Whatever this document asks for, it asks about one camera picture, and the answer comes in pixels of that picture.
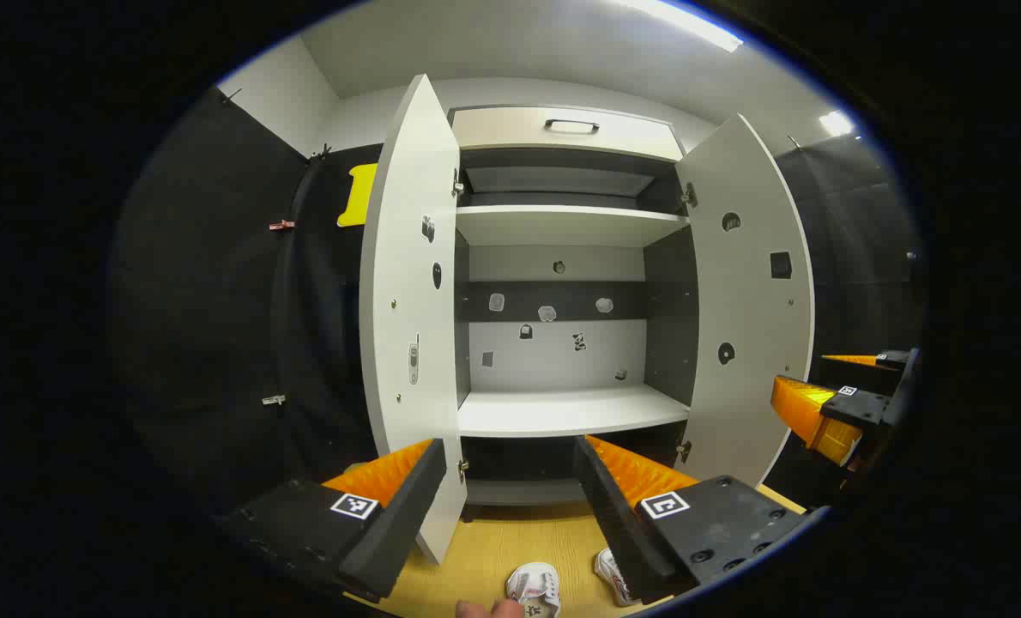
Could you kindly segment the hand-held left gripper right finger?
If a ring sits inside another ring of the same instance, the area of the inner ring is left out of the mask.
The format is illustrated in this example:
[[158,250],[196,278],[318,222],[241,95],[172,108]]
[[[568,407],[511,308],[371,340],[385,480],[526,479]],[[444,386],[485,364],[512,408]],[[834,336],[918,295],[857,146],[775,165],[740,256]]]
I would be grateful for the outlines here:
[[810,518],[737,477],[698,481],[582,435],[574,473],[633,598],[702,595],[760,566]]

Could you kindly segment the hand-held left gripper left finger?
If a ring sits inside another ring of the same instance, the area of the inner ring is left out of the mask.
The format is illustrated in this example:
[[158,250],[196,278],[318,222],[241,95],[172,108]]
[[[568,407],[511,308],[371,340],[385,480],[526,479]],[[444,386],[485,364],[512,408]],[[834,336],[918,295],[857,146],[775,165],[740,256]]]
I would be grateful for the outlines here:
[[378,602],[396,586],[445,472],[443,439],[424,439],[328,481],[286,480],[218,525],[303,585]]

